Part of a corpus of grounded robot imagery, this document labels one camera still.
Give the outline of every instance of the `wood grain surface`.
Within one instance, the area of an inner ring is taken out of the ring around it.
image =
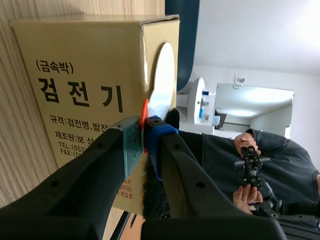
[[[69,14],[159,15],[164,0],[0,0],[0,207],[58,169],[10,21]],[[113,208],[103,239],[122,214]]]

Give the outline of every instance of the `black fuzzy material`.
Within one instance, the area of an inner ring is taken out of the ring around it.
[[[168,112],[165,123],[179,129],[180,116],[177,109]],[[144,184],[143,184],[143,217],[146,220],[160,219],[165,212],[167,205],[167,195],[162,181],[156,176],[154,166],[148,158],[144,166]]]

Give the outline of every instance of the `dark blue curtain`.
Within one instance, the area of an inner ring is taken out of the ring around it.
[[[180,15],[177,91],[189,81],[194,65],[200,0],[166,0],[165,14]]]

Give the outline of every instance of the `mirror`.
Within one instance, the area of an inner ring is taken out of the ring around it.
[[[290,138],[294,92],[264,87],[218,84],[214,134],[234,138],[248,129]]]

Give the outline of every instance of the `blue clamp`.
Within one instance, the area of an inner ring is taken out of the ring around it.
[[[149,117],[148,120],[159,120],[159,122],[163,122],[163,120],[158,116]],[[158,143],[159,143],[159,138],[161,136],[169,133],[177,134],[178,130],[172,127],[171,125],[165,124],[165,123],[162,123],[162,124],[160,123],[159,125],[154,126],[151,130],[145,133],[146,149],[152,161],[156,178],[160,181],[162,179],[161,179],[161,173],[160,173],[160,161],[158,158],[158,148],[159,148]]]

